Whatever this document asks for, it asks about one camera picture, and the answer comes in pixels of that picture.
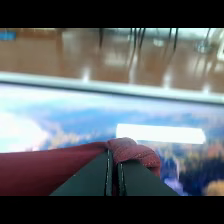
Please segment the brown floor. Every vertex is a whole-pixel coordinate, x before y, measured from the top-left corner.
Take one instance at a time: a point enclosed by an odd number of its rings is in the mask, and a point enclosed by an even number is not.
[[[25,37],[0,42],[0,71],[123,82],[164,88],[224,92],[224,62],[193,50],[193,42],[156,47],[146,39],[133,50],[126,36],[105,35],[99,49],[97,32],[67,31],[63,37]]]

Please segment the red fabric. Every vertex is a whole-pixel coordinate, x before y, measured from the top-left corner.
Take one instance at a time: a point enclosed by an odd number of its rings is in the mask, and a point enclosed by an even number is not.
[[[137,143],[130,138],[116,138],[108,141],[107,147],[113,151],[114,162],[138,160],[149,168],[156,176],[160,177],[160,159],[156,153]]]
[[[105,150],[96,142],[66,149],[0,154],[0,195],[47,196]]]

